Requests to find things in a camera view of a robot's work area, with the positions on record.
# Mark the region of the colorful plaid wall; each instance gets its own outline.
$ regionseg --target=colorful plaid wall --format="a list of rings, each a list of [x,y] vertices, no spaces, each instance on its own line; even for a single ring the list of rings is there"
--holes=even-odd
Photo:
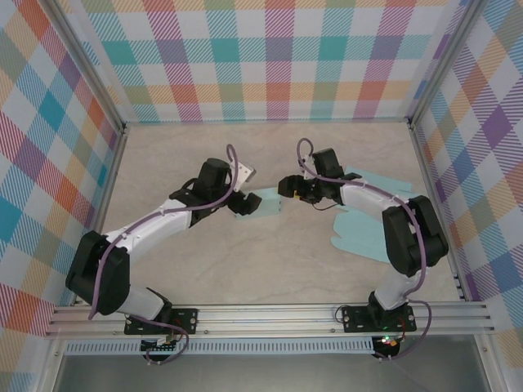
[[[523,1],[490,0],[420,126],[472,297],[523,390]]]
[[[114,91],[113,86],[109,82],[109,78],[107,77],[107,74],[105,73],[104,68],[100,64],[100,60],[98,59],[98,56],[95,54],[94,50],[92,49],[91,43],[87,39],[87,36],[83,32],[82,28],[80,27],[80,22],[78,21],[78,18],[76,17],[76,15],[73,13],[69,0],[58,0],[58,3],[60,4],[62,11],[64,12],[65,16],[67,17],[69,24],[73,28],[79,41],[83,44],[83,48],[85,49],[85,52],[87,53],[89,59],[91,60],[91,63],[94,66],[96,72],[100,76],[102,83],[105,85],[105,88],[107,89],[107,92],[109,93],[111,99],[113,100],[114,106],[118,110],[120,117],[129,119],[128,114],[124,111],[124,109],[122,107],[122,102],[118,98],[118,95]]]
[[[425,87],[427,86],[427,83],[429,80],[431,80],[432,75],[434,74],[434,71],[436,70],[438,64],[440,63],[441,56],[445,52],[445,49],[447,48],[450,37],[452,37],[452,34],[454,34],[454,31],[456,31],[456,28],[459,25],[459,22],[461,21],[463,14],[465,13],[465,10],[467,9],[468,4],[471,2],[471,0],[460,0],[458,7],[456,8],[456,11],[454,12],[454,15],[452,16],[452,20],[449,23],[449,26],[447,27],[447,30],[445,31],[445,34],[443,34],[443,38],[440,41],[440,44],[438,45],[436,51],[434,52],[434,55],[431,58],[431,62],[429,66],[427,67],[427,70],[425,71],[425,74],[423,75],[422,81],[419,83],[418,89],[416,90],[416,94],[414,95],[414,98],[412,99],[412,102],[409,105],[409,109],[407,110],[407,117],[412,117],[412,114],[414,112],[414,109],[416,109],[416,105],[419,102],[419,98],[422,96],[422,93],[425,91]]]
[[[0,0],[0,391],[25,391],[117,133],[37,0]]]
[[[459,3],[82,0],[82,18],[69,1],[122,113],[141,122],[403,118]]]

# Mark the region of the light blue cloth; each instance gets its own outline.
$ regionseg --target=light blue cloth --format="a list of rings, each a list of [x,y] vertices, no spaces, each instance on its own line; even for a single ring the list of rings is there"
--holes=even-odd
[[[278,194],[278,188],[257,189],[251,192],[261,198],[260,206],[251,215],[241,216],[236,214],[236,219],[260,218],[281,212],[281,196]]]
[[[412,184],[389,177],[379,176],[369,171],[348,167],[345,173],[354,172],[361,175],[372,185],[376,185],[391,194],[413,198]],[[338,249],[365,256],[377,261],[389,263],[385,248],[385,234],[382,222],[355,208],[339,206],[346,212],[337,214],[334,231],[339,237],[332,237],[331,243]]]

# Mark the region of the metal bracket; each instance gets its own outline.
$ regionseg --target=metal bracket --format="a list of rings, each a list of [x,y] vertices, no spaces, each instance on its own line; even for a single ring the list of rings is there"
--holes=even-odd
[[[198,309],[172,309],[171,324],[185,329],[189,335],[196,333],[197,323]],[[169,328],[156,327],[128,316],[123,333],[125,335],[170,335],[172,331]]]
[[[374,326],[373,320],[370,317],[369,309],[367,306],[343,306],[342,307],[342,320],[343,320],[343,331],[345,333],[354,332],[414,332],[417,330],[416,318],[414,317],[414,311],[410,306],[402,306],[398,308],[398,323],[390,325],[386,329],[380,329]],[[401,324],[400,319],[403,320],[405,326]]]

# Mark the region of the robotic arm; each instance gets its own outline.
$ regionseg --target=robotic arm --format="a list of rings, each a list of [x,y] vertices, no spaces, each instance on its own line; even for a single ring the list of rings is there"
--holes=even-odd
[[[171,323],[171,302],[151,289],[131,285],[130,266],[167,237],[189,229],[221,207],[228,207],[240,215],[255,212],[261,199],[255,194],[245,195],[240,190],[255,174],[252,167],[243,163],[236,166],[234,160],[226,163],[216,158],[208,159],[197,178],[187,181],[147,216],[107,234],[96,231],[85,234],[78,245],[65,286],[93,305],[93,314],[119,312]],[[101,266],[100,285],[96,290],[96,274]]]
[[[425,250],[426,270],[449,251],[430,200],[425,196],[407,200],[384,191],[380,193],[380,189],[368,185],[361,176],[355,173],[345,175],[333,149],[302,158],[298,147],[298,159],[303,169],[302,176],[283,178],[278,185],[279,194],[310,204],[329,198],[340,205],[357,208],[383,223],[387,255],[393,269],[371,292],[366,310],[345,317],[346,332],[395,331],[398,318],[406,314],[408,318],[406,296],[419,288],[420,279],[424,278],[422,272],[426,272],[422,271],[422,249]],[[311,161],[314,168],[307,165]],[[418,223],[421,245],[405,207],[412,211]]]

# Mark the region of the black cable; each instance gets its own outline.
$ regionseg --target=black cable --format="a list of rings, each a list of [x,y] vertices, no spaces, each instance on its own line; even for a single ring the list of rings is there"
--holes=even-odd
[[[327,211],[328,209],[332,208],[332,207],[336,207],[337,206],[337,203],[333,204],[332,206],[328,206],[326,208],[318,208],[315,204],[312,204],[312,207],[316,210],[316,211]]]
[[[338,323],[340,323],[340,324],[343,324],[343,320],[340,321],[340,320],[337,318],[337,312],[339,312],[340,309],[341,309],[342,307],[344,307],[344,306],[348,306],[348,305],[339,305],[338,308],[336,309],[336,311],[334,312],[334,319],[335,319]]]

